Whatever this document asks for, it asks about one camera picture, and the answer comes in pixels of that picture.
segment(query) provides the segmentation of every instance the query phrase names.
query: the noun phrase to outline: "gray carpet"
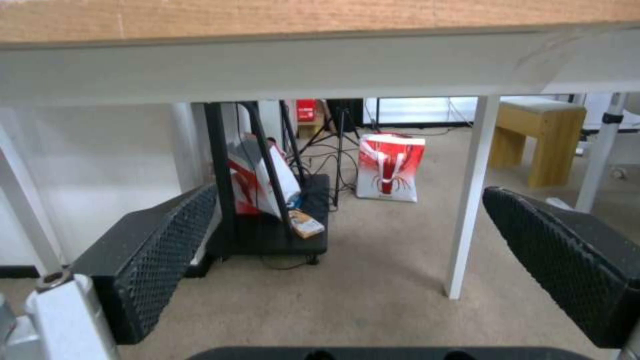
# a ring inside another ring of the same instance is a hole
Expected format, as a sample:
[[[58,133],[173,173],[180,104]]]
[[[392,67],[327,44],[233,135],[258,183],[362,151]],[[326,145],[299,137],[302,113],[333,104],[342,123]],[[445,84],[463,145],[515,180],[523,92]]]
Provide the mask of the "gray carpet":
[[[181,281],[155,331],[139,345],[120,347],[122,357],[182,359],[225,345],[532,345],[608,358],[518,264],[484,209],[462,299],[444,296],[469,139],[469,129],[427,139],[418,204],[343,193],[330,217],[329,251],[318,266],[277,271],[256,258],[234,257],[203,279]],[[576,158],[569,186],[530,191],[525,184],[531,154],[528,143],[522,167],[490,170],[486,184],[573,204],[585,160]],[[331,166],[326,169],[332,173]],[[346,179],[353,174],[345,170]],[[640,172],[630,169],[629,175],[627,181],[606,179],[594,213],[638,239]],[[607,218],[612,208],[626,215]],[[284,266],[300,259],[268,261]],[[32,283],[0,280],[0,291],[20,304]]]

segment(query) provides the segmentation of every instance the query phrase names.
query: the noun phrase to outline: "shopping bag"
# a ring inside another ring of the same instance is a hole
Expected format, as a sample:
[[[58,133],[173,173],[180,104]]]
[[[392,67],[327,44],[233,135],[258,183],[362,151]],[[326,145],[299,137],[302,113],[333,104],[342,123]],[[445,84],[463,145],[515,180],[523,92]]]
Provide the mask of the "shopping bag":
[[[417,202],[415,175],[425,140],[381,133],[360,138],[358,197]]]

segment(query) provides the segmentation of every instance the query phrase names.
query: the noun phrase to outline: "small package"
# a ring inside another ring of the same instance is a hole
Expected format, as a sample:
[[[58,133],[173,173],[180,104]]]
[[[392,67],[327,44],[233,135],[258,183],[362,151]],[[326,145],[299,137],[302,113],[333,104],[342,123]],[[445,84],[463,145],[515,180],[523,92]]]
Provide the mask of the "small package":
[[[324,231],[322,223],[298,209],[289,210],[289,218],[291,219],[291,226],[303,239]]]
[[[358,197],[418,201],[415,175],[425,140],[402,134],[366,134],[360,138]]]

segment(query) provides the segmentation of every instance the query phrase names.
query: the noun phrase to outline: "red and white shopping bag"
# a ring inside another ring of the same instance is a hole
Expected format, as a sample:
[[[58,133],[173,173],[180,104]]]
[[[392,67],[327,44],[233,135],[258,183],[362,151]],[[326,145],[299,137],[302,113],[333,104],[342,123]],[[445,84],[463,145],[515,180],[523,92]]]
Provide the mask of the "red and white shopping bag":
[[[269,144],[269,153],[280,182],[284,201],[292,201],[300,194],[300,185],[287,166],[278,146]],[[246,136],[240,144],[229,145],[228,158],[231,168],[231,183],[236,200],[236,213],[258,214],[263,211],[282,219],[269,174],[255,137]]]
[[[358,157],[358,197],[417,202],[415,175],[424,144],[423,138],[407,135],[363,135]]]

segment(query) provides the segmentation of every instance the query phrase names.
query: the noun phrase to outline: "caster wheel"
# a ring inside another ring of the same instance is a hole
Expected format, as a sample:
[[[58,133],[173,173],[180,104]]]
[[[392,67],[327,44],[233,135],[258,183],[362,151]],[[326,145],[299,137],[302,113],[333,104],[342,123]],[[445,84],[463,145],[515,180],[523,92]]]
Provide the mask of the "caster wheel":
[[[320,264],[320,259],[318,259],[317,255],[312,255],[307,258],[308,265],[318,265]]]
[[[611,177],[618,180],[626,180],[627,171],[623,168],[614,168],[613,170],[611,170]]]

